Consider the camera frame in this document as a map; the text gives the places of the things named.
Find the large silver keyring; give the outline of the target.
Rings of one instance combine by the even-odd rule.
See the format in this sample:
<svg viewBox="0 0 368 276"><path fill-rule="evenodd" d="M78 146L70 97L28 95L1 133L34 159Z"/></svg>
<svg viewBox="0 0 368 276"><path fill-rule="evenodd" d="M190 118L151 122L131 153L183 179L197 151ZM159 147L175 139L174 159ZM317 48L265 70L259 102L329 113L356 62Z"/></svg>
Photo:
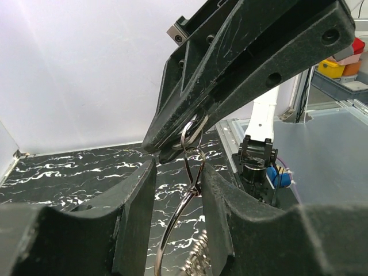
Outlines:
<svg viewBox="0 0 368 276"><path fill-rule="evenodd" d="M189 161L187 158L188 154L197 153L201 158L201 164L198 169L197 176L194 178L190 171ZM194 197L198 197L201 195L201 185L200 185L200 176L203 171L204 165L206 161L206 156L204 152L199 148L190 147L185 150L185 169L187 171L189 180L190 180L190 187L188 191L185 193L183 199L179 203L178 207L176 208L175 212L170 218L166 229L164 230L163 236L161 238L157 253L156 253L156 261L154 266L154 275L161 275L162 274L162 262L164 257L164 252L168 243L168 240L177 224L179 218L181 217L183 211L188 206L188 204L192 201Z"/></svg>

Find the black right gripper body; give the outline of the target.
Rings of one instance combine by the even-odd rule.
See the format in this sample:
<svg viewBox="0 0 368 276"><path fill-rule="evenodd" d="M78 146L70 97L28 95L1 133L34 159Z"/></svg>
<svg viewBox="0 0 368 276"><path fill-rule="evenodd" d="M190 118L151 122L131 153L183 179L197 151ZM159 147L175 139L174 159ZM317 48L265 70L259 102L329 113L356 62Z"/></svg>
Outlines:
<svg viewBox="0 0 368 276"><path fill-rule="evenodd" d="M182 45L196 29L223 5L223 3L224 1L206 1L189 19L180 16L167 30L167 34L177 46Z"/></svg>

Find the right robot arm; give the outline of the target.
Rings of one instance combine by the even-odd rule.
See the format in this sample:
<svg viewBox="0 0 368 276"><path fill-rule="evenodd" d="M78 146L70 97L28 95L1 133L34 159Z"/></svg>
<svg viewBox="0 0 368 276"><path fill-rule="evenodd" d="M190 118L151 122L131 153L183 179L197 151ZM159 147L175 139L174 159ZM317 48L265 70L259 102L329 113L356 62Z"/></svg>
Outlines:
<svg viewBox="0 0 368 276"><path fill-rule="evenodd" d="M142 146L168 163L215 123L265 94L240 144L245 190L263 194L273 149L274 101L283 82L348 48L355 23L345 1L207 1L169 30L158 105Z"/></svg>

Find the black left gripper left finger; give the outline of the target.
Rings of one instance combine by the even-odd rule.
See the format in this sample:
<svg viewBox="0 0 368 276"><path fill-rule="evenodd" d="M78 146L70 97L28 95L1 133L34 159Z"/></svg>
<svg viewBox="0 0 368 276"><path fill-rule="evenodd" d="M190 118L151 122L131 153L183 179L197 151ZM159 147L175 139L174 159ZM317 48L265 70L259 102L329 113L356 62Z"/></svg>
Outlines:
<svg viewBox="0 0 368 276"><path fill-rule="evenodd" d="M155 185L148 160L71 211L2 204L1 274L143 275Z"/></svg>

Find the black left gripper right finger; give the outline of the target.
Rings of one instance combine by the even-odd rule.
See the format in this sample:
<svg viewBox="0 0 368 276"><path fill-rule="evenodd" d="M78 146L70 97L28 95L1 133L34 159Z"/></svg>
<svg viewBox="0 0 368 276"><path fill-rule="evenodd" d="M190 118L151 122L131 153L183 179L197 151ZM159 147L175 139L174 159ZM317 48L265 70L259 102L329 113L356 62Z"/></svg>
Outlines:
<svg viewBox="0 0 368 276"><path fill-rule="evenodd" d="M201 174L213 275L366 275L367 205L280 210L224 179Z"/></svg>

